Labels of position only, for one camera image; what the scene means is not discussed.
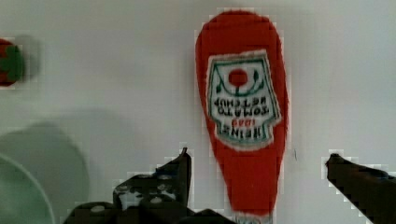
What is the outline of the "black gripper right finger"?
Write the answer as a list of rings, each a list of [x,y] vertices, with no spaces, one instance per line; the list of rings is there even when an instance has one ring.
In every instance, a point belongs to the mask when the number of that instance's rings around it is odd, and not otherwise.
[[[373,224],[396,223],[394,176],[348,161],[337,153],[325,165],[327,179]]]

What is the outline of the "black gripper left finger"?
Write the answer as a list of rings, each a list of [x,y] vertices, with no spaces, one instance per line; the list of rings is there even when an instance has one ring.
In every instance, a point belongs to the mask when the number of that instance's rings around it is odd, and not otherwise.
[[[191,156],[186,148],[151,175],[135,175],[117,185],[113,201],[84,203],[63,224],[236,224],[219,213],[188,207]]]

